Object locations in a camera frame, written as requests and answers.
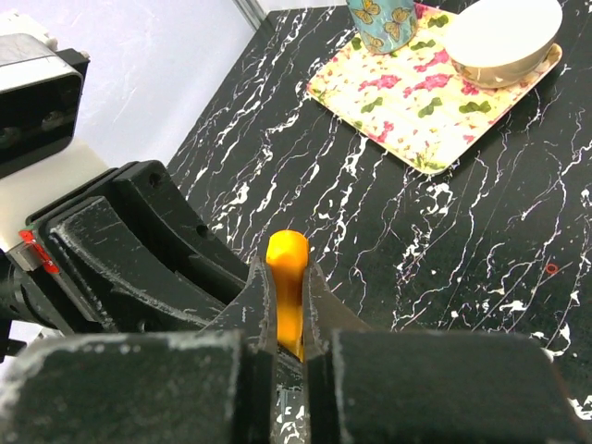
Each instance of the blue cup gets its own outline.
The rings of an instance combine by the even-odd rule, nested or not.
[[[365,47],[387,54],[407,44],[417,31],[413,0],[347,0]]]

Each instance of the black marble table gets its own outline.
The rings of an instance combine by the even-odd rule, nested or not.
[[[347,8],[273,12],[169,169],[245,260],[277,230],[303,232],[335,294],[373,326],[537,338],[590,420],[589,8],[563,0],[560,64],[433,178],[307,98],[307,81],[354,34]]]

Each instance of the yellow object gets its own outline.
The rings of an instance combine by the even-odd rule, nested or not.
[[[302,279],[308,240],[297,231],[278,231],[269,239],[266,261],[276,283],[277,342],[302,360]]]

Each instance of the beige bowl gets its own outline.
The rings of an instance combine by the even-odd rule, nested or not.
[[[451,23],[446,51],[474,85],[512,85],[545,59],[562,18],[557,0],[480,0]]]

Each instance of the floral tray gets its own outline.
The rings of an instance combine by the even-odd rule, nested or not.
[[[356,35],[308,83],[307,91],[403,162],[425,174],[450,167],[560,61],[547,59],[520,83],[478,89],[454,70],[440,44],[456,17],[417,5],[419,29],[408,45],[373,55]]]

